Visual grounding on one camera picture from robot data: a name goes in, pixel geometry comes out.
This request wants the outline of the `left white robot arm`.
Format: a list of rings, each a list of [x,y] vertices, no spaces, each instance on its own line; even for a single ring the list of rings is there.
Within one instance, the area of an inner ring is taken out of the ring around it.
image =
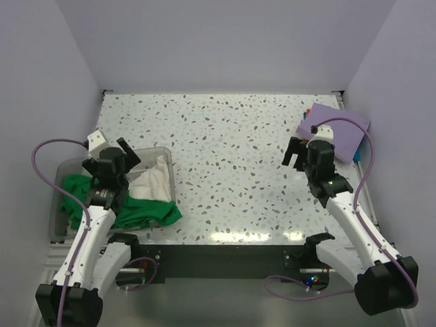
[[[140,158],[123,138],[109,146],[103,136],[89,136],[83,143],[91,157],[83,168],[91,175],[85,199],[72,194],[82,218],[71,248],[50,283],[39,285],[35,299],[47,326],[96,326],[103,311],[103,297],[120,269],[134,267],[141,259],[136,236],[116,234],[101,254],[106,236],[127,197],[127,174]]]

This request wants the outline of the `folded blue t-shirt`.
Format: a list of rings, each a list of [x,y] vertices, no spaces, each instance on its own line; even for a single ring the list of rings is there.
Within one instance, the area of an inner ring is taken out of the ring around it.
[[[353,156],[353,161],[354,161],[354,162],[359,162],[359,161],[361,161],[361,159],[362,159],[362,149],[363,149],[364,145],[365,145],[368,141],[369,141],[369,138],[368,138],[367,136],[364,136],[364,137],[362,138],[362,140],[360,141],[360,143],[359,143],[359,145],[358,145],[358,147],[357,147],[357,149],[356,149],[356,152],[354,153],[354,156]]]

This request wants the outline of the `white t-shirt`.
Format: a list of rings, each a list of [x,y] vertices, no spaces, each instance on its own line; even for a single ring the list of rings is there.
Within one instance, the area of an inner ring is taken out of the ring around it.
[[[129,196],[137,200],[171,202],[170,174],[163,155],[156,164],[129,183]]]

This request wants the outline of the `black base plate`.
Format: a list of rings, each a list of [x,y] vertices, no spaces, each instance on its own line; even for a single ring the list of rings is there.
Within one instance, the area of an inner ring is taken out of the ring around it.
[[[333,269],[304,245],[143,245],[138,256],[157,263],[154,283],[166,279],[265,279],[284,275],[326,285]]]

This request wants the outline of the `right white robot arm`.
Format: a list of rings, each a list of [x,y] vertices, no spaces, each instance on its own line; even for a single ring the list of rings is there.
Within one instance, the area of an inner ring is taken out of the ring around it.
[[[411,309],[418,303],[418,264],[403,257],[366,216],[356,192],[334,164],[334,146],[326,140],[290,138],[282,164],[296,158],[294,169],[304,172],[313,197],[339,223],[351,244],[346,250],[334,244],[328,232],[311,236],[303,251],[313,268],[326,264],[352,287],[358,304],[368,315],[392,309]]]

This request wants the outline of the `green t-shirt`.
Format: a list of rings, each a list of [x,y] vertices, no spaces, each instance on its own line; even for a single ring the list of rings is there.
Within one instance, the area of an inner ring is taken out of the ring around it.
[[[91,178],[88,176],[69,174],[63,181],[62,189],[84,202],[90,182]],[[77,230],[82,219],[82,207],[70,197],[63,196],[61,211],[67,214],[71,229]],[[127,196],[111,228],[113,230],[147,228],[152,222],[167,226],[181,218],[182,214],[173,201],[139,200]]]

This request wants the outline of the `folded purple t-shirt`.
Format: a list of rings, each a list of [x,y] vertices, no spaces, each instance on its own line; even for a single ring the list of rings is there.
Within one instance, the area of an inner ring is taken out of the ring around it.
[[[331,118],[351,119],[366,130],[369,129],[371,122],[368,118],[353,112],[335,109],[323,104],[313,104],[307,118],[297,127],[296,133],[302,138],[310,140],[313,137],[311,126]],[[335,146],[334,153],[336,158],[345,164],[350,164],[353,162],[354,155],[364,138],[364,133],[355,125],[345,121],[331,121],[327,125],[331,126],[333,130],[333,144]]]

